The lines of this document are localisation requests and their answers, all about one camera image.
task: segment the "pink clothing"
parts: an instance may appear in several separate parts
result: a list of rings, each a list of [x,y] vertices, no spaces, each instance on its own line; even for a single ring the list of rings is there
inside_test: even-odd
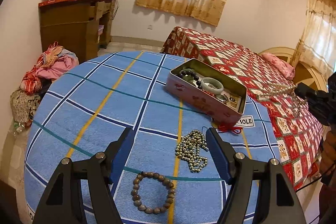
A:
[[[277,58],[275,55],[264,52],[261,54],[263,59],[271,63],[274,67],[276,67],[281,74],[288,80],[293,80],[295,76],[295,68],[293,68],[290,64],[287,62]]]
[[[78,64],[78,58],[65,54],[58,58],[49,68],[39,68],[36,71],[36,76],[46,79],[58,79],[60,76],[76,67]]]

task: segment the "red checkered bedspread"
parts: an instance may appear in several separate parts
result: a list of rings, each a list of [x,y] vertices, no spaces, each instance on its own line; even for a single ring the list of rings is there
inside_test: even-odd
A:
[[[314,161],[323,127],[308,112],[307,105],[295,118],[290,108],[291,97],[263,95],[267,83],[290,85],[289,80],[248,48],[187,28],[175,27],[162,52],[197,58],[245,85],[248,95],[268,108],[282,166],[295,189],[302,185]]]

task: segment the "bed headboard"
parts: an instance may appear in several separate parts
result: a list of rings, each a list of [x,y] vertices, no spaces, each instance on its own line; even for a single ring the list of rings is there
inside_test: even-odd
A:
[[[260,52],[261,55],[264,52],[269,52],[274,54],[281,60],[289,62],[292,55],[294,54],[294,49],[288,47],[273,47]],[[295,68],[295,77],[293,79],[295,84],[304,83],[310,86],[314,90],[324,90],[327,91],[327,84],[323,76],[315,69],[309,67],[306,63],[299,62]]]

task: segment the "tablecloth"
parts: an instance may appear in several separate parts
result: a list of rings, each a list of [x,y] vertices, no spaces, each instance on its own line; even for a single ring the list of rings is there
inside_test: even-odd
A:
[[[308,105],[294,117],[293,100],[286,95],[266,97],[267,83],[293,85],[273,65],[250,49],[209,34],[175,27],[162,52],[197,58],[248,88],[248,95],[267,107],[279,144],[282,166],[294,188],[308,175],[323,134],[323,126],[308,112]]]
[[[111,186],[124,223],[216,223],[230,187],[218,175],[209,152],[208,165],[191,173],[175,159],[179,136],[198,129],[205,134],[211,118],[165,90],[169,70],[185,58],[152,52],[120,52],[87,61],[55,81],[34,117],[25,157],[25,194],[33,218],[39,199],[60,160],[87,159],[119,138],[125,127],[136,131],[134,145],[118,182]],[[280,159],[267,110],[247,98],[244,116],[253,126],[239,135],[222,133],[237,152],[262,161]],[[171,178],[177,193],[174,208],[165,214],[139,212],[131,199],[132,181],[140,170]],[[253,183],[246,223],[252,223],[257,199]],[[96,223],[87,181],[82,181],[88,223]],[[167,190],[144,179],[139,195],[146,206],[161,206]]]

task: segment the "hand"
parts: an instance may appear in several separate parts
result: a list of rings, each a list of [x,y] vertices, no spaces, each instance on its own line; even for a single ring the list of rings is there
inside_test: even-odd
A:
[[[320,164],[320,173],[324,174],[336,161],[336,135],[331,131],[327,133],[327,137],[323,143],[322,160]],[[327,172],[330,175],[335,170],[335,165]]]

